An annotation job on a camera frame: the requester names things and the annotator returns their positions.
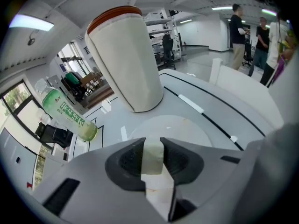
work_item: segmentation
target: black shirt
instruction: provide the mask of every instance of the black shirt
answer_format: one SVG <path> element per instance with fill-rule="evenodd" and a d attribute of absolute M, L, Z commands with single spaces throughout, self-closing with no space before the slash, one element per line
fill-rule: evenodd
<path fill-rule="evenodd" d="M 257 27 L 256 28 L 256 36 L 258 36 L 258 35 L 260 35 L 263 42 L 268 45 L 268 48 L 265 48 L 263 46 L 263 44 L 260 42 L 260 40 L 257 40 L 256 48 L 259 48 L 260 50 L 265 51 L 265 52 L 268 53 L 268 50 L 269 50 L 269 29 L 264 30 L 261 27 Z"/>
<path fill-rule="evenodd" d="M 238 28 L 243 29 L 242 19 L 234 14 L 230 19 L 230 37 L 232 39 L 232 43 L 245 44 L 245 35 L 241 35 Z"/>

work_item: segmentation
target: ceiling light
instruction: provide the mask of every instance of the ceiling light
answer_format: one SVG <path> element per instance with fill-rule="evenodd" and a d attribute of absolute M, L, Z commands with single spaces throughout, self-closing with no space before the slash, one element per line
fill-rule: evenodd
<path fill-rule="evenodd" d="M 233 7 L 213 7 L 212 10 L 227 10 L 227 9 L 233 9 Z"/>
<path fill-rule="evenodd" d="M 180 23 L 185 23 L 185 22 L 188 22 L 188 21 L 192 21 L 192 19 L 189 19 L 189 20 L 186 20 L 186 21 L 181 21 Z"/>
<path fill-rule="evenodd" d="M 270 10 L 267 10 L 267 9 L 262 9 L 262 12 L 266 13 L 266 14 L 269 14 L 269 15 L 272 15 L 272 16 L 276 16 L 276 12 L 273 12 L 273 11 L 270 11 Z"/>
<path fill-rule="evenodd" d="M 53 23 L 27 15 L 17 14 L 9 24 L 10 28 L 32 28 L 49 31 L 54 26 Z"/>

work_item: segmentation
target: black chair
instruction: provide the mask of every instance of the black chair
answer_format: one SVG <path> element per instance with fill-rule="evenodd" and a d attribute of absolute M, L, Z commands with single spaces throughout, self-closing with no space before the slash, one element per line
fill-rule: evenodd
<path fill-rule="evenodd" d="M 250 42 L 245 42 L 245 52 L 244 52 L 244 60 L 245 62 L 242 62 L 242 65 L 248 65 L 251 66 L 251 62 L 253 61 L 253 58 L 251 57 L 251 44 Z"/>
<path fill-rule="evenodd" d="M 51 125 L 39 123 L 35 134 L 44 143 L 57 143 L 60 147 L 66 148 L 71 145 L 73 133 L 69 130 L 55 128 Z"/>
<path fill-rule="evenodd" d="M 163 40 L 162 44 L 164 50 L 164 56 L 163 56 L 164 65 L 166 68 L 172 67 L 175 70 L 176 69 L 175 64 L 171 63 L 174 60 L 174 54 L 172 51 L 173 39 L 171 39 L 170 35 L 164 35 L 162 40 Z"/>

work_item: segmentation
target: shelf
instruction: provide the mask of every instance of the shelf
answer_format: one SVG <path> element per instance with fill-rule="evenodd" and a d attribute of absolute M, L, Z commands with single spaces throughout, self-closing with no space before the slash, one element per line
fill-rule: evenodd
<path fill-rule="evenodd" d="M 161 44 L 163 41 L 162 40 L 159 40 L 157 42 L 153 42 L 151 45 L 154 46 L 154 45 L 158 45 L 158 44 Z"/>
<path fill-rule="evenodd" d="M 165 24 L 170 21 L 172 21 L 172 19 L 159 19 L 159 20 L 145 21 L 145 24 L 147 26 L 152 26 L 152 25 L 158 25 L 158 24 Z"/>
<path fill-rule="evenodd" d="M 157 31 L 151 31 L 149 32 L 149 35 L 154 35 L 154 34 L 159 34 L 159 33 L 165 33 L 165 32 L 170 32 L 173 29 L 164 29 L 164 30 L 157 30 Z"/>

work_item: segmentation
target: person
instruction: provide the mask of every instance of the person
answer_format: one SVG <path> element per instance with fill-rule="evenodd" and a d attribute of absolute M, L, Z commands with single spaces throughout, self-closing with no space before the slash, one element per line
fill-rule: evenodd
<path fill-rule="evenodd" d="M 265 69 L 268 50 L 269 50 L 269 29 L 266 28 L 267 20 L 264 17 L 260 18 L 261 26 L 256 28 L 256 36 L 258 38 L 256 43 L 256 51 L 254 53 L 252 66 L 249 70 L 248 76 L 252 76 L 254 66 L 260 65 L 261 69 Z"/>
<path fill-rule="evenodd" d="M 234 48 L 234 60 L 232 68 L 239 70 L 245 51 L 245 34 L 249 34 L 248 29 L 243 29 L 241 16 L 243 15 L 243 9 L 240 5 L 233 5 L 234 14 L 230 18 L 230 36 Z"/>
<path fill-rule="evenodd" d="M 271 22 L 270 30 L 269 30 L 269 40 L 270 40 L 270 48 L 269 48 L 269 56 L 266 62 L 266 66 L 263 72 L 262 79 L 260 83 L 263 85 L 267 85 L 268 81 L 271 79 L 273 72 L 280 60 L 279 53 L 282 52 L 282 46 L 280 43 L 286 39 L 288 26 L 286 23 L 286 18 L 281 12 L 277 13 L 277 22 Z"/>

